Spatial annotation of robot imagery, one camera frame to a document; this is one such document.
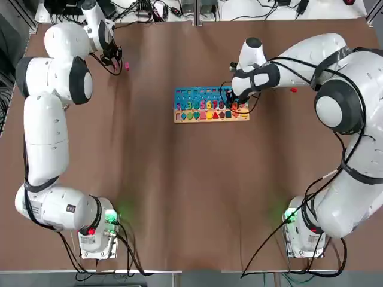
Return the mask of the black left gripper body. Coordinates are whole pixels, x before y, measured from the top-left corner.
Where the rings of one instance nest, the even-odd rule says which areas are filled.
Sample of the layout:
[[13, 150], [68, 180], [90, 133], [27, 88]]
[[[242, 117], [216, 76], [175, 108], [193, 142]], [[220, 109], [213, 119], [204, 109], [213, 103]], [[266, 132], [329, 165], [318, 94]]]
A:
[[103, 52], [101, 60], [103, 62], [111, 62], [112, 59], [119, 61], [121, 59], [121, 47], [110, 44]]

